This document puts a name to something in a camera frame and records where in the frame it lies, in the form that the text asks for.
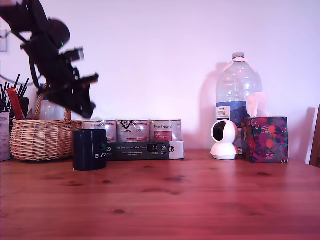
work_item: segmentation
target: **security camera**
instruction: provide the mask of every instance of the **security camera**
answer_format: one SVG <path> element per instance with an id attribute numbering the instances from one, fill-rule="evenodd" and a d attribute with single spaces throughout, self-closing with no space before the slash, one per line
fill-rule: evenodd
<path id="1" fill-rule="evenodd" d="M 238 138 L 237 126 L 229 120 L 217 121 L 211 128 L 211 137 L 215 141 L 211 155 L 215 159 L 233 160 L 239 154 L 239 149 L 234 145 Z"/>

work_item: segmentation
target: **clear plastic container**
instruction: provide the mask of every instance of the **clear plastic container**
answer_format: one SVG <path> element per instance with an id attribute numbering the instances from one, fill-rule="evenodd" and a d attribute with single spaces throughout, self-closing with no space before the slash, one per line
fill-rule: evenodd
<path id="1" fill-rule="evenodd" d="M 48 100 L 43 100 L 39 119 L 63 120 L 65 119 L 65 108 Z"/>
<path id="2" fill-rule="evenodd" d="M 258 92 L 262 92 L 260 76 L 246 62 L 243 52 L 234 53 L 216 85 L 216 120 L 231 120 L 241 128 L 242 118 L 249 117 L 246 97 Z"/>

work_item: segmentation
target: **large water bottle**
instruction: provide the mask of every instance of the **large water bottle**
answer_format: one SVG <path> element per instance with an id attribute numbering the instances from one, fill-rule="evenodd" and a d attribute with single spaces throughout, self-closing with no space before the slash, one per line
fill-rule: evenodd
<path id="1" fill-rule="evenodd" d="M 260 76 L 246 62 L 243 52 L 232 55 L 232 62 L 216 85 L 216 120 L 230 120 L 241 128 L 247 113 L 246 97 L 262 92 Z"/>

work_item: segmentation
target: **basket handle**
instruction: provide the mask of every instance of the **basket handle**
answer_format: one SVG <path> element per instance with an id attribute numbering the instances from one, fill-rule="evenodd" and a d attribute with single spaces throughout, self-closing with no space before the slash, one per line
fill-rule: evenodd
<path id="1" fill-rule="evenodd" d="M 45 96 L 44 93 L 41 93 L 38 96 L 38 99 L 36 101 L 35 112 L 34 112 L 34 118 L 33 118 L 34 120 L 39 120 L 39 118 L 40 118 L 41 104 L 42 104 L 42 101 L 44 99 L 44 96 Z M 64 120 L 71 121 L 71 111 L 69 109 L 67 109 L 67 108 L 64 109 Z"/>

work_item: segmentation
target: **wicker basket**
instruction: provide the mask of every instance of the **wicker basket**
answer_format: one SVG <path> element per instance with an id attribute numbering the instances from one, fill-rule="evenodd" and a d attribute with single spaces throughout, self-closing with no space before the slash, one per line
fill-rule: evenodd
<path id="1" fill-rule="evenodd" d="M 43 98 L 42 94 L 38 97 L 34 120 L 13 120 L 10 149 L 18 160 L 43 161 L 72 156 L 72 133 L 81 129 L 82 121 L 71 121 L 71 112 L 67 109 L 64 120 L 39 120 Z"/>

